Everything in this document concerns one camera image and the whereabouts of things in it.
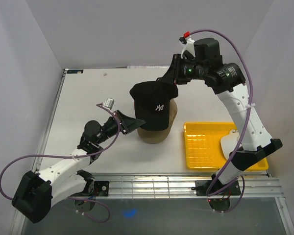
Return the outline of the beige baseball cap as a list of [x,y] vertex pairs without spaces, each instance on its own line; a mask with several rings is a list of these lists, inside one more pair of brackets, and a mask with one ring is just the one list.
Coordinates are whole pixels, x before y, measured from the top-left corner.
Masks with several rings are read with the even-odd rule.
[[169,117],[169,125],[168,128],[162,131],[147,131],[142,128],[137,129],[137,133],[143,142],[148,144],[158,144],[164,141],[172,128],[173,122],[177,115],[177,104],[174,99],[170,100],[170,117]]

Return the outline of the black NY baseball cap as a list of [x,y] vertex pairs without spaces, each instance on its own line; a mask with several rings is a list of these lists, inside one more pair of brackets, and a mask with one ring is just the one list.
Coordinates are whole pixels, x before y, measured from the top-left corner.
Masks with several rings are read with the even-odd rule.
[[135,84],[129,91],[134,100],[135,117],[145,121],[146,131],[163,131],[169,126],[170,101],[178,97],[176,85],[158,81]]

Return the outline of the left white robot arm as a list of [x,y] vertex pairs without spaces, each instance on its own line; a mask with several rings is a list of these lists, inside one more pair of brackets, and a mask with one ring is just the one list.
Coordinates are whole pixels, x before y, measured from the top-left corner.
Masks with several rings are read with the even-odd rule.
[[28,171],[24,174],[12,206],[32,223],[38,223],[58,202],[72,195],[91,195],[95,180],[84,168],[99,158],[103,152],[100,144],[119,133],[129,134],[144,123],[144,120],[128,117],[120,110],[116,110],[104,125],[96,120],[87,122],[79,145],[68,158],[37,173]]

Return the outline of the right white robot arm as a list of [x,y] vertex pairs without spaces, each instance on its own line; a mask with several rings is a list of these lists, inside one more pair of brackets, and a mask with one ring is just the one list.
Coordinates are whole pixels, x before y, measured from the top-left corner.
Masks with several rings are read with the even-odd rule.
[[214,38],[194,41],[180,39],[180,54],[174,54],[168,71],[159,82],[184,85],[202,80],[224,104],[237,130],[239,139],[225,165],[214,173],[207,194],[213,190],[224,194],[239,175],[250,166],[280,149],[280,139],[274,139],[262,124],[252,103],[252,84],[236,63],[225,64],[220,44]]

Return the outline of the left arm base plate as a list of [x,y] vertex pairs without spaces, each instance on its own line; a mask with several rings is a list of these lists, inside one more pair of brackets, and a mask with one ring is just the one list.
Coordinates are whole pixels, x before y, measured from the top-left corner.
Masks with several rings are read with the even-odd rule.
[[84,189],[81,192],[72,194],[73,197],[97,197],[108,196],[109,194],[109,181],[92,181],[86,183]]

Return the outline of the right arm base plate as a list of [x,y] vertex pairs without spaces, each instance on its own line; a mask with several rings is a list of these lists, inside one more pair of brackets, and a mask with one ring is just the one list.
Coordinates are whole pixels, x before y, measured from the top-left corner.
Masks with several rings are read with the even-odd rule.
[[[195,186],[191,187],[191,190],[194,190],[196,192],[197,196],[205,196],[206,195],[206,191],[209,188],[210,184],[211,184],[212,180],[197,180],[195,181]],[[223,185],[218,185],[218,183],[216,183],[211,191],[210,194],[219,190],[220,188],[222,188]],[[228,188],[226,188],[225,190],[219,192],[217,195],[231,195],[231,196],[239,196],[241,195],[241,188],[239,186],[239,182],[235,181],[233,184],[231,184]]]

